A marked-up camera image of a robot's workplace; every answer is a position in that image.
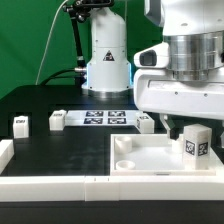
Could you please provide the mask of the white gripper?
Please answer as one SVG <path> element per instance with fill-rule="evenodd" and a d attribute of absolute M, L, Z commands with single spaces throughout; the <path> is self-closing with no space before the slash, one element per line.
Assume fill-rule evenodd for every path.
<path fill-rule="evenodd" d="M 159 113 L 172 140 L 179 138 L 179 132 L 169 115 L 223 120 L 220 147 L 224 148 L 224 67 L 210 70 L 205 81 L 177 81 L 162 69 L 139 69 L 134 102 L 139 110 Z"/>

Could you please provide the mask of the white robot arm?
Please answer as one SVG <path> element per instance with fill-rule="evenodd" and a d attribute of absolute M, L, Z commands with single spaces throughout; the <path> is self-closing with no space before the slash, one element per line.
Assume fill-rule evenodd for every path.
<path fill-rule="evenodd" d="M 145 0 L 145 16 L 163 42 L 134 55 L 134 102 L 160 115 L 171 139 L 172 115 L 224 124 L 224 0 Z"/>

